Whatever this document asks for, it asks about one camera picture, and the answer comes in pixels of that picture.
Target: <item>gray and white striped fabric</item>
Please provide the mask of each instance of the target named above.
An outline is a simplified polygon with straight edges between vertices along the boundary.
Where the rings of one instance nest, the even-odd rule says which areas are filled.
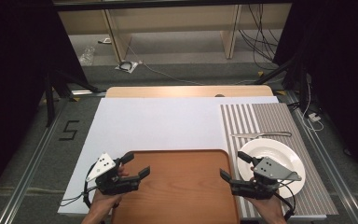
[[[232,137],[230,136],[232,133],[290,132],[291,137],[273,135],[266,137],[289,146],[305,166],[307,178],[304,187],[296,195],[296,216],[337,214],[337,209],[310,159],[286,104],[220,105],[220,108],[233,178],[241,179],[237,168],[237,152],[251,140]],[[240,205],[240,217],[259,217],[253,206],[242,197],[237,197],[237,202]]]

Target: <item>wooden tray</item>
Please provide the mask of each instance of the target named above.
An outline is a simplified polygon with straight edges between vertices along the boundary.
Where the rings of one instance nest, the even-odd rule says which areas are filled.
[[[144,151],[134,155],[125,165],[130,174],[148,165],[151,173],[139,190],[124,196],[112,223],[239,223],[235,198],[219,174],[219,168],[230,172],[225,151]]]

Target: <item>plate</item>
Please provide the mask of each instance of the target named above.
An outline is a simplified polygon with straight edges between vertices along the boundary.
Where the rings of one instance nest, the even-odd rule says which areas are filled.
[[[288,184],[288,187],[292,190],[293,194],[296,195],[304,187],[306,179],[304,164],[297,154],[284,143],[268,138],[259,138],[243,145],[240,151],[258,159],[262,157],[270,157],[287,169],[297,172],[302,177],[300,181],[294,181],[290,184],[288,184],[290,182],[289,180],[283,181],[283,184]],[[237,164],[243,180],[249,180],[254,177],[251,170],[253,165],[251,163],[247,163],[246,161],[237,158]],[[283,198],[292,197],[292,193],[286,187],[279,188],[279,192]]]

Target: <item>power adapter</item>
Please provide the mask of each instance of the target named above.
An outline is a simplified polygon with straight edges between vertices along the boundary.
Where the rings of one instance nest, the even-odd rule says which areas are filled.
[[[310,121],[312,121],[312,122],[316,122],[321,119],[321,117],[319,117],[319,115],[317,115],[316,113],[312,113],[312,114],[308,115],[308,117],[310,118]]]

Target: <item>silver utensil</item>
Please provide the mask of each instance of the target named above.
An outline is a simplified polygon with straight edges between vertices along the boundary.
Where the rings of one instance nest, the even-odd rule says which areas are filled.
[[[292,136],[289,132],[270,132],[270,133],[234,133],[231,136],[242,137],[242,138],[257,138],[263,135],[281,135],[281,136]]]

